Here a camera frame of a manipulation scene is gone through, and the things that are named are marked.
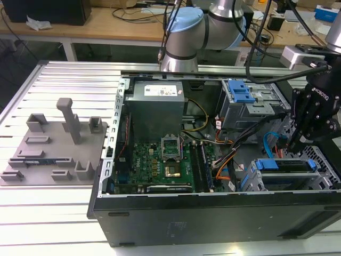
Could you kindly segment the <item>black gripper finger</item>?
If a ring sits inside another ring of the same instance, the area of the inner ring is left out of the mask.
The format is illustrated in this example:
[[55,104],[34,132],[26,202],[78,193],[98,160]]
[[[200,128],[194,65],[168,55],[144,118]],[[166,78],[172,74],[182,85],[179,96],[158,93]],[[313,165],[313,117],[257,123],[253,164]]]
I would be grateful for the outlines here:
[[289,151],[297,151],[296,145],[301,137],[301,130],[300,130],[301,118],[299,116],[299,110],[300,110],[300,105],[301,105],[300,103],[301,92],[302,91],[300,89],[294,89],[292,96],[291,96],[290,118],[293,120],[295,130],[289,139]]
[[320,103],[315,100],[311,93],[301,92],[299,116],[301,118],[301,137],[297,143],[297,151],[302,150],[302,144],[311,137],[312,122],[315,120],[316,112]]

